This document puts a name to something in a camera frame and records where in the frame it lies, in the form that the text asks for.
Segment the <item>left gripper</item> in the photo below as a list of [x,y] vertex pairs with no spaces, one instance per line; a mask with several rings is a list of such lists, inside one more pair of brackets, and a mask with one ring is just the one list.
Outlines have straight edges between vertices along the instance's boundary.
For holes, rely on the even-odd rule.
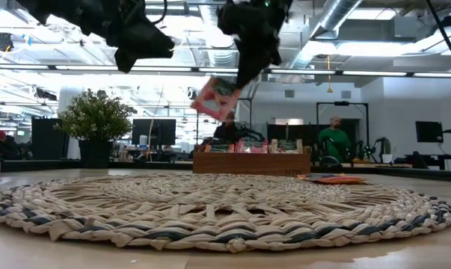
[[110,19],[105,41],[108,46],[118,47],[114,59],[121,72],[129,73],[137,59],[172,58],[174,54],[174,41],[148,23],[144,11],[145,0],[105,0]]

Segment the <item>red strawberry tea packet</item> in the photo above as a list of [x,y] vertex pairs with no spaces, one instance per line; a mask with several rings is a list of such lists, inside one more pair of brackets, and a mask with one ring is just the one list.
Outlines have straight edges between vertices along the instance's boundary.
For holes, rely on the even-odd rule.
[[269,147],[265,141],[240,140],[236,144],[236,152],[267,154],[269,152]]

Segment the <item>beige vanilla tea packet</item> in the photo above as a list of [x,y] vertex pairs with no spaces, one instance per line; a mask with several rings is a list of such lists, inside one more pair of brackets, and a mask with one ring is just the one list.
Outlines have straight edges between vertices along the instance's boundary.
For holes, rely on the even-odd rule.
[[277,140],[272,139],[269,145],[271,154],[302,154],[304,152],[302,139]]

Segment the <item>wooden tea caddy box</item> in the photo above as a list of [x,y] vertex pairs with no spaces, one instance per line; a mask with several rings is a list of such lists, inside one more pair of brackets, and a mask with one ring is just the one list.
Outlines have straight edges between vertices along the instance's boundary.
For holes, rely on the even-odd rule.
[[307,154],[193,153],[193,173],[229,173],[264,176],[291,176],[311,172]]

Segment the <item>linear ceiling light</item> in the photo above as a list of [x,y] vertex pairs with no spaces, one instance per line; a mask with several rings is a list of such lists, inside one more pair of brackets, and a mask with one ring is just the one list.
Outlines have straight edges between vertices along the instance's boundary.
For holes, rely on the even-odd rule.
[[[7,70],[40,70],[59,72],[118,72],[116,66],[98,65],[42,65],[42,64],[0,64],[0,69]],[[172,73],[217,73],[237,75],[238,69],[232,67],[159,67],[136,66],[133,72],[172,72]],[[451,72],[395,72],[395,71],[360,71],[340,69],[278,69],[268,68],[262,71],[267,75],[337,75],[337,76],[369,76],[369,77],[406,77],[406,78],[451,78]]]

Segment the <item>black desk monitor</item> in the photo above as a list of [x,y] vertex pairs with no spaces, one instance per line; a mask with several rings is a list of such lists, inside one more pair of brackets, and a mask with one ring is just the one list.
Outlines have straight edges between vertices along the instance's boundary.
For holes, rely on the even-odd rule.
[[134,119],[132,121],[132,144],[141,145],[140,136],[150,138],[152,145],[171,146],[176,142],[175,119]]

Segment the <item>green plant in black pot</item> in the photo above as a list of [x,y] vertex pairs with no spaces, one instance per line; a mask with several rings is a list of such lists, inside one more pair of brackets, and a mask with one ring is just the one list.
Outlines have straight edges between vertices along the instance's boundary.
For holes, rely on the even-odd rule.
[[84,168],[107,168],[113,142],[131,131],[131,111],[119,96],[91,89],[74,96],[54,128],[79,141]]

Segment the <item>black upright panel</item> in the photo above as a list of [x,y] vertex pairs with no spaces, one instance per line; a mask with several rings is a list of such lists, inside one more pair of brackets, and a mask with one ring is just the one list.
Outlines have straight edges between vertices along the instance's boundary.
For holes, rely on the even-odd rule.
[[36,160],[59,160],[67,157],[69,136],[55,128],[57,118],[31,119],[31,152]]

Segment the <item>black ceiling fixture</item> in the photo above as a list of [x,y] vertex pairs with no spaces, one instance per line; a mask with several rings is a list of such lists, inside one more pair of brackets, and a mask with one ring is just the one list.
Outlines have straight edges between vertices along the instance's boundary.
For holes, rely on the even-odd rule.
[[14,49],[13,41],[11,39],[12,34],[6,32],[0,32],[0,51],[11,52]]

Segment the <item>small cactus white pot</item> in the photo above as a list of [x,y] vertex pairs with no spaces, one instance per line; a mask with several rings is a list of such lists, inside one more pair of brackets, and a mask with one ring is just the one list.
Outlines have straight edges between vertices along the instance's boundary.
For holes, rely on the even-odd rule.
[[391,152],[391,144],[387,138],[382,139],[381,143],[381,159],[384,164],[393,162],[393,154]]

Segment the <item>round woven straw placemat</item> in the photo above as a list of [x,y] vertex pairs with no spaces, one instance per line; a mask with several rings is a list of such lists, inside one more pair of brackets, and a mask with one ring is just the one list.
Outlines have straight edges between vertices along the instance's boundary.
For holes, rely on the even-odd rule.
[[153,173],[14,186],[0,191],[0,223],[53,241],[242,253],[429,234],[451,226],[451,205],[368,182]]

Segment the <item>black desk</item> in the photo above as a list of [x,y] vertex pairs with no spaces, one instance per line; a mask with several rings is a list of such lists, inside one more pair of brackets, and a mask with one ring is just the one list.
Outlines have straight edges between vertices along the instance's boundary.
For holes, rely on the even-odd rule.
[[414,152],[412,155],[405,155],[405,160],[416,169],[428,169],[429,167],[438,167],[439,170],[445,170],[447,161],[451,160],[450,154],[431,154],[422,155]]

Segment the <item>silver ventilation duct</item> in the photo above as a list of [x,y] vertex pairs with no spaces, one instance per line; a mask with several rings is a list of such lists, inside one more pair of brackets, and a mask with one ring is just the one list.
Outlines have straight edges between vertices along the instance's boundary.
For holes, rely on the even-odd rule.
[[316,38],[335,40],[340,26],[363,0],[326,0],[322,12],[306,20],[301,32],[301,49],[288,63],[288,69],[306,69],[318,49],[313,48]]
[[217,6],[202,5],[199,7],[205,25],[204,39],[209,62],[214,67],[232,67],[236,65],[237,51],[233,38],[218,28],[216,16]]

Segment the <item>black table edge rail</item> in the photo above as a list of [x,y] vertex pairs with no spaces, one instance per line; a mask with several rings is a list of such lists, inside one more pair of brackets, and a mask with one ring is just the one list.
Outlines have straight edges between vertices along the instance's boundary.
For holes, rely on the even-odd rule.
[[[35,170],[66,170],[81,168],[80,161],[3,161],[0,160],[0,172],[22,172]],[[169,164],[161,162],[135,163],[111,162],[111,169],[136,170],[190,170],[192,164]],[[451,171],[420,170],[396,167],[311,167],[311,173],[345,173],[345,174],[375,174],[413,179],[427,179],[440,182],[451,182]]]

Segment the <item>black wall monitor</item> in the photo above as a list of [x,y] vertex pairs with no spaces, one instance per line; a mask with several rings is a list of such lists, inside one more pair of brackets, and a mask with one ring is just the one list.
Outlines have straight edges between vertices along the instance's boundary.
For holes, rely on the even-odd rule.
[[443,129],[441,122],[416,121],[418,143],[443,143]]

